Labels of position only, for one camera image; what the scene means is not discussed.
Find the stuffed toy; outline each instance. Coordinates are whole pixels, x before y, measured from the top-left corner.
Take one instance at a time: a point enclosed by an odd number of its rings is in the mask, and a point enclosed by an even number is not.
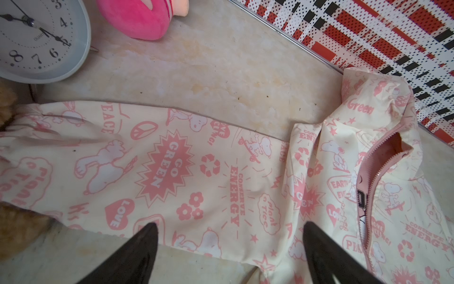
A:
[[[12,117],[16,94],[8,81],[0,78],[0,125]],[[51,218],[0,201],[0,261],[29,246],[51,224]]]
[[[186,16],[188,0],[97,0],[104,18],[134,39],[157,40],[167,31],[174,15]]]

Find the clock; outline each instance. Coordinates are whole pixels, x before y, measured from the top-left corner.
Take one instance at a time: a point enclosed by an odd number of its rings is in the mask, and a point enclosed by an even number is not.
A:
[[[27,84],[63,80],[90,49],[82,0],[0,0],[0,77]]]

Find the plaid pattern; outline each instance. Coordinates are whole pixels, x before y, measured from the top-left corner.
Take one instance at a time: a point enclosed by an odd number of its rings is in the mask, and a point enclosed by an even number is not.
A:
[[[418,121],[454,146],[453,0],[232,0],[339,69],[403,76]]]

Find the recycling symbol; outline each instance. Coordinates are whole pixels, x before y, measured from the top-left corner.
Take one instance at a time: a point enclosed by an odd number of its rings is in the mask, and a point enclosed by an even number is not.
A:
[[[219,162],[219,160],[215,160],[213,154],[203,156],[202,162],[203,164],[200,165],[200,171],[207,177],[210,177],[213,174],[219,174],[221,171],[221,162]]]

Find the pink and cream jacket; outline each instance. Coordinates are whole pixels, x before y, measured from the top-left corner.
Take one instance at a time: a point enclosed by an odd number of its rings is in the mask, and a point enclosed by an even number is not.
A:
[[[26,105],[0,137],[0,199],[66,226],[257,266],[250,283],[311,283],[313,221],[385,283],[453,283],[453,223],[420,169],[410,86],[348,68],[343,103],[290,142],[182,110]]]

